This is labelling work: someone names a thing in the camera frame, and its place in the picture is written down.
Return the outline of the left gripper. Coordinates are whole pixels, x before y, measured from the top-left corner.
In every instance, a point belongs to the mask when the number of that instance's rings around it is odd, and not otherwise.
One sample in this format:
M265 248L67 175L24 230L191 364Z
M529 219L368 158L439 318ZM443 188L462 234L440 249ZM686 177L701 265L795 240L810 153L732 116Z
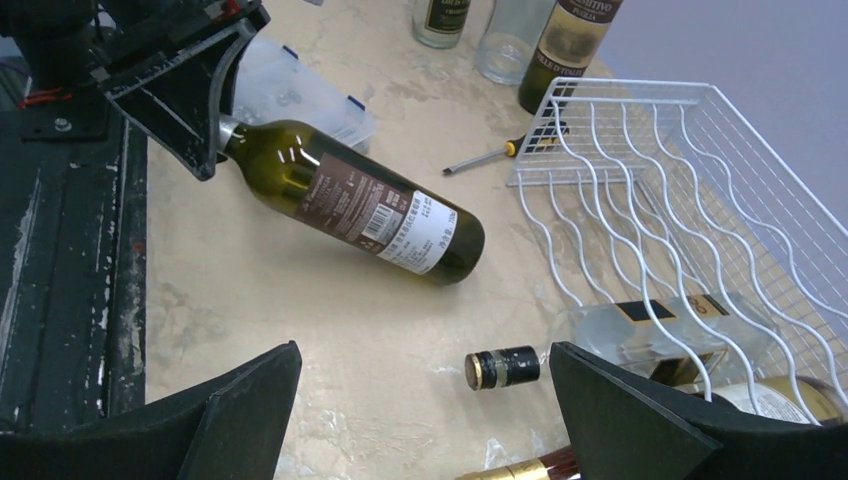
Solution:
M260 1L4 1L40 87L99 82L104 96L197 179L220 159L238 62L265 25Z

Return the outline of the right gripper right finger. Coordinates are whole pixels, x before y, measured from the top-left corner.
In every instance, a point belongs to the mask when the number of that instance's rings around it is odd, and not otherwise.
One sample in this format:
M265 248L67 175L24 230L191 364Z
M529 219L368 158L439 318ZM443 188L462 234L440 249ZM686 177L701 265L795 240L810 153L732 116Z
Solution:
M585 479L844 479L847 428L733 410L554 343L549 365Z

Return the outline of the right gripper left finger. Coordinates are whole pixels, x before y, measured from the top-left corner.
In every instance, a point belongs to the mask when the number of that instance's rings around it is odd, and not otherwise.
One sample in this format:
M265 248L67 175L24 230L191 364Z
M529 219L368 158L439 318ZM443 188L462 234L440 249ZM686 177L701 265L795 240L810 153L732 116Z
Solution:
M4 479L271 479L302 367L289 341L218 377L62 433L4 434Z

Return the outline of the dark bottle silver collar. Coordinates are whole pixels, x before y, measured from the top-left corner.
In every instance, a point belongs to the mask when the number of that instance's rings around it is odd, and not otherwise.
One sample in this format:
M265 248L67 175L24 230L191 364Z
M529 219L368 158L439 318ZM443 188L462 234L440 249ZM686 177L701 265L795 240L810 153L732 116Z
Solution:
M420 184L299 120L219 120L219 151L267 207L442 285L482 257L481 221Z

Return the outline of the tall clear bottle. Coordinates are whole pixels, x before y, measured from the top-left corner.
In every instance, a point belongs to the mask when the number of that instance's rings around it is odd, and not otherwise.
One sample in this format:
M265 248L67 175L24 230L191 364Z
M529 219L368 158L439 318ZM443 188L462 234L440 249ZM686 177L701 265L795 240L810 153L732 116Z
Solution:
M417 0L411 15L412 34L435 49L455 47L465 27L470 0Z

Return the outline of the clear bottle silver cap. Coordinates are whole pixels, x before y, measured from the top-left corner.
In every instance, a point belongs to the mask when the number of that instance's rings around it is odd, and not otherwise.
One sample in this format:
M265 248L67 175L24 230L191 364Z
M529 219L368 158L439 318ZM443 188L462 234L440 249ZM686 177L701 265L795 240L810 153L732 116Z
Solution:
M498 0L479 41L474 67L488 80L521 83L554 0Z

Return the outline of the dark labelled wine bottle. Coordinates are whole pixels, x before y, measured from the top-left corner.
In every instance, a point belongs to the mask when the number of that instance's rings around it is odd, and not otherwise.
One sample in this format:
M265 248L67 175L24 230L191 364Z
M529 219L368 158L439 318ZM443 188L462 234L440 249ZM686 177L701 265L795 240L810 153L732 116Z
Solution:
M535 113L557 77L588 69L623 2L558 0L549 15L518 89L518 102Z

